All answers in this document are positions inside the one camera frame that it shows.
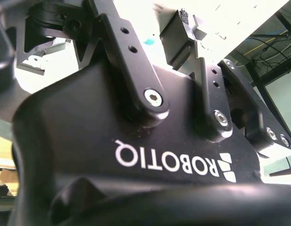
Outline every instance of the white wall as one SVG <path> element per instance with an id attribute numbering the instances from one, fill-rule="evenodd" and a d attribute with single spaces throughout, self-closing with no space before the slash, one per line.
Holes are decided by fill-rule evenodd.
<path id="1" fill-rule="evenodd" d="M 291 72 L 266 86 L 291 131 Z"/>

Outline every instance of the screw hole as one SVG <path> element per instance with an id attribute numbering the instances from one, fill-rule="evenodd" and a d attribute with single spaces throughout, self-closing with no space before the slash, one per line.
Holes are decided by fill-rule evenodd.
<path id="1" fill-rule="evenodd" d="M 128 49 L 129 49 L 132 53 L 138 53 L 138 50 L 137 50 L 134 46 L 129 46 Z"/>
<path id="2" fill-rule="evenodd" d="M 217 83 L 216 81 L 213 81 L 213 84 L 215 87 L 220 88 L 219 83 Z"/>
<path id="3" fill-rule="evenodd" d="M 211 69 L 211 71 L 214 73 L 214 74 L 217 74 L 216 70 L 215 69 Z"/>
<path id="4" fill-rule="evenodd" d="M 156 101 L 156 100 L 158 100 L 158 97 L 156 96 L 156 95 L 150 95 L 150 98 L 152 99 L 152 100 L 154 100 L 154 101 Z"/>
<path id="5" fill-rule="evenodd" d="M 121 27 L 120 30 L 124 33 L 124 34 L 129 34 L 130 32 L 125 28 L 125 27 Z"/>
<path id="6" fill-rule="evenodd" d="M 71 20 L 69 23 L 68 23 L 68 27 L 71 31 L 73 32 L 76 32 L 80 29 L 80 22 L 78 20 Z"/>

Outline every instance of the silver bolt head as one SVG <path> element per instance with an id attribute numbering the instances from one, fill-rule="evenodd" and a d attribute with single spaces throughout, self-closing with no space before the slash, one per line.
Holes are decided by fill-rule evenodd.
<path id="1" fill-rule="evenodd" d="M 222 126 L 228 126 L 228 120 L 226 116 L 219 110 L 215 110 L 215 118 Z"/>
<path id="2" fill-rule="evenodd" d="M 228 65 L 231 69 L 234 69 L 234 65 L 233 65 L 230 61 L 227 61 L 227 65 Z"/>
<path id="3" fill-rule="evenodd" d="M 154 107 L 159 107 L 162 105 L 163 102 L 162 97 L 157 91 L 153 89 L 147 89 L 144 92 L 144 96 L 145 99 Z"/>
<path id="4" fill-rule="evenodd" d="M 277 140 L 277 137 L 276 137 L 275 133 L 269 127 L 267 127 L 266 131 L 267 131 L 267 134 L 269 135 L 269 137 L 271 137 L 272 140 Z"/>
<path id="5" fill-rule="evenodd" d="M 290 143 L 289 143 L 288 139 L 285 138 L 284 135 L 281 135 L 281 139 L 282 139 L 282 142 L 283 142 L 287 147 L 290 146 Z"/>

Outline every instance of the robotiq logo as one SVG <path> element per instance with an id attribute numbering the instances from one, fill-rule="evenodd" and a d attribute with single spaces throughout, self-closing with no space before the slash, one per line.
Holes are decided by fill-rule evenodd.
<path id="1" fill-rule="evenodd" d="M 190 157 L 187 154 L 181 154 L 177 156 L 173 152 L 163 152 L 161 155 L 162 165 L 157 164 L 157 156 L 156 150 L 151 149 L 151 164 L 147 164 L 147 159 L 145 158 L 145 148 L 140 147 L 139 152 L 131 145 L 124 144 L 120 140 L 115 141 L 119 146 L 115 151 L 115 156 L 117 161 L 125 167 L 132 167 L 138 163 L 140 158 L 140 166 L 142 169 L 149 170 L 168 170 L 170 172 L 177 172 L 180 167 L 185 173 L 193 174 L 194 172 L 199 175 L 207 175 L 208 172 L 214 177 L 220 177 L 218 169 L 216 167 L 216 161 L 214 159 L 201 158 L 199 156 Z M 123 150 L 129 150 L 133 154 L 133 158 L 131 160 L 123 159 L 121 152 Z M 231 171 L 230 164 L 232 163 L 232 159 L 229 153 L 220 153 L 220 157 L 222 160 L 217 160 L 217 163 L 224 174 L 226 180 L 236 183 L 235 173 Z M 175 161 L 175 165 L 169 166 L 169 160 L 172 158 Z"/>

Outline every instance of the black metal bar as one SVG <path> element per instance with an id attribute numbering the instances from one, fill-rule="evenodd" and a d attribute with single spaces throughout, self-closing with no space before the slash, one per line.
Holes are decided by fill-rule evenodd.
<path id="1" fill-rule="evenodd" d="M 287 28 L 288 32 L 291 32 L 291 24 L 289 21 L 284 17 L 284 15 L 280 12 L 277 11 L 275 13 L 275 16 L 279 19 L 279 21 Z"/>
<path id="2" fill-rule="evenodd" d="M 259 83 L 260 77 L 255 70 L 255 67 L 252 64 L 246 64 L 246 68 L 252 77 L 253 81 L 257 84 L 257 89 L 260 92 L 265 104 L 271 111 L 271 113 L 274 115 L 274 117 L 278 120 L 278 122 L 281 124 L 281 126 L 285 129 L 285 131 L 289 134 L 291 137 L 291 131 L 289 127 L 287 126 L 286 122 L 284 121 L 282 115 L 280 114 L 278 108 L 276 107 L 275 103 L 273 102 L 272 98 L 270 97 L 270 94 L 268 93 L 265 85 L 262 83 Z"/>
<path id="3" fill-rule="evenodd" d="M 251 34 L 251 38 L 283 38 L 286 39 L 289 37 L 288 34 Z"/>
<path id="4" fill-rule="evenodd" d="M 288 60 L 283 61 L 280 65 L 273 68 L 273 70 L 267 72 L 263 76 L 260 77 L 258 82 L 255 82 L 255 85 L 262 84 L 266 86 L 271 82 L 281 78 L 285 74 L 291 71 L 291 57 Z"/>

